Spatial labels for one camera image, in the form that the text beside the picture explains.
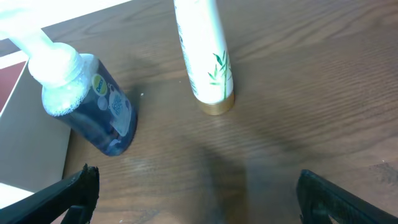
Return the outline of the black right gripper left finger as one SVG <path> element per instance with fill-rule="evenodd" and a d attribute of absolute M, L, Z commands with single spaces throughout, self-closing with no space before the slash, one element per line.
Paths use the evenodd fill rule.
<path fill-rule="evenodd" d="M 1 223 L 90 223 L 99 199 L 97 167 L 83 169 L 19 202 L 1 209 Z"/>

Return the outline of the white lotion tube gold cap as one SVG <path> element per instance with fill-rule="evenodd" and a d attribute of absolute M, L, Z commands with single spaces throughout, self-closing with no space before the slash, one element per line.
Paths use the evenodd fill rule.
<path fill-rule="evenodd" d="M 234 81 L 215 0 L 174 0 L 178 36 L 192 92 L 206 114 L 234 105 Z"/>

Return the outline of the white box brown inside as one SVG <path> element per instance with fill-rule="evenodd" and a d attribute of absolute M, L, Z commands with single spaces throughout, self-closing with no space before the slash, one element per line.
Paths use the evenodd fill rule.
<path fill-rule="evenodd" d="M 62 179 L 70 128 L 48 115 L 23 52 L 1 57 L 1 207 Z"/>

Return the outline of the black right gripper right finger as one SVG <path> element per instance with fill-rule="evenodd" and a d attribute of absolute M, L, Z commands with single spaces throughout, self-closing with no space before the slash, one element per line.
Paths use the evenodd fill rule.
<path fill-rule="evenodd" d="M 397 217 L 308 169 L 300 173 L 296 194 L 302 223 L 397 223 Z"/>

